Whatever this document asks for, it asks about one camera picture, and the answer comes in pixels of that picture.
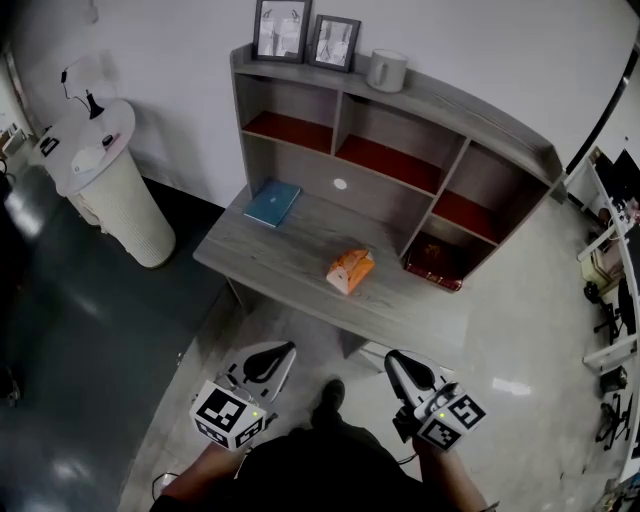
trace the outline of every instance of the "black cable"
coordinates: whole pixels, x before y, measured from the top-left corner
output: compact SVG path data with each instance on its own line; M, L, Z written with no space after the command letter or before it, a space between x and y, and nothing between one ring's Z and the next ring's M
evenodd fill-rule
M160 480L165 475L175 476L176 478L180 476L180 475L176 475L175 473L162 473L160 476L155 477L153 479L153 482L151 482L151 498L153 499L153 501L156 501L158 499L153 495L153 486L156 484L158 480Z
M65 82L67 81L66 69L62 72L62 79L60 81L62 82L62 88L64 89L64 97L70 100L71 98L69 98L69 94L67 93L67 85L65 84ZM82 101L82 99L80 99L78 96L73 96L73 98L77 99L80 103L82 103L84 105L84 108L86 108L87 111L91 113L91 109L89 108L89 105L87 105L84 101Z
M407 457L406 459L402 459L402 460L397 460L396 462L398 463L399 466L402 466L403 464L408 464L413 459L415 459L417 456L418 456L418 454L414 453L411 457Z

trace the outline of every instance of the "shelf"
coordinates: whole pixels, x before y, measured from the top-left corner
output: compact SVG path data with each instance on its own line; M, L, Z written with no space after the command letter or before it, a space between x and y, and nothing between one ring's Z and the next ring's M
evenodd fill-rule
M438 191L440 169L382 144L349 135L336 152L336 157L383 174L432 197Z
M331 152L331 128L295 117L262 112L242 131L249 135L288 142L321 153Z
M306 64L248 61L236 63L234 71L343 91L410 112L477 141L547 186L562 174L562 165L551 143L495 107L430 77L420 75L414 80L416 83L409 80L401 92L387 94L366 85L358 73L340 73ZM522 132L521 138L509 131Z
M438 199L433 215L493 245L501 241L495 228L495 214L491 210L449 190L445 190Z

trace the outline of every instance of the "picture frame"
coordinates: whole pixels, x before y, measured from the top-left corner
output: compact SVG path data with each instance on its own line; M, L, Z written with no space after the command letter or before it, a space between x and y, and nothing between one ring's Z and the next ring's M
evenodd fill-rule
M312 0L256 0L253 58L304 62Z
M316 16L309 64L348 73L361 22L336 16Z

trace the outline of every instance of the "black shoe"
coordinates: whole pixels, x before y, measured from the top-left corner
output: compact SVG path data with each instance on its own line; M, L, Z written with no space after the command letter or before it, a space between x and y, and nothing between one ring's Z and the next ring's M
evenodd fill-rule
M344 402L345 387L340 379L327 382L322 390L322 400L318 408L338 412Z

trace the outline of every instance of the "forearm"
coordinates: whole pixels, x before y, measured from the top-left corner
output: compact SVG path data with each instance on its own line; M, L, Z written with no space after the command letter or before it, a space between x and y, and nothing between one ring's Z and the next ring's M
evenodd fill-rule
M481 512L487 502L467 474L455 452L436 453L422 442L414 442L420 459L422 481L442 490L447 500L460 512Z
M233 480L241 462L242 454L232 454L212 444L162 494L183 503L201 503L217 487Z

